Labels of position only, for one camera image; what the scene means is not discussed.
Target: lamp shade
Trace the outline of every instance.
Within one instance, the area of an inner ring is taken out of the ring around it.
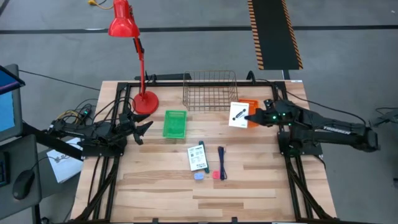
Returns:
[[[134,22],[127,0],[114,0],[114,19],[108,34],[113,37],[138,37],[139,29]]]

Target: table leg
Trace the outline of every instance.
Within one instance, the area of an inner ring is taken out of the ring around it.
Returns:
[[[40,219],[40,207],[39,204],[32,206],[32,220],[33,224],[41,224],[41,219]]]

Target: green tray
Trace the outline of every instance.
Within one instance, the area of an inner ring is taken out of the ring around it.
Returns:
[[[186,126],[186,111],[166,111],[166,115],[164,117],[163,137],[184,139]]]

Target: pink object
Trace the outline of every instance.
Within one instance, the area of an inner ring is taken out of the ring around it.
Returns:
[[[220,172],[218,170],[213,171],[213,179],[215,179],[215,180],[220,179]]]

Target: blue cord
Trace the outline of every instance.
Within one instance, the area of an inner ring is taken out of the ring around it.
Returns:
[[[220,179],[221,180],[226,180],[227,175],[224,169],[224,148],[221,146],[218,146],[218,156],[220,157]]]

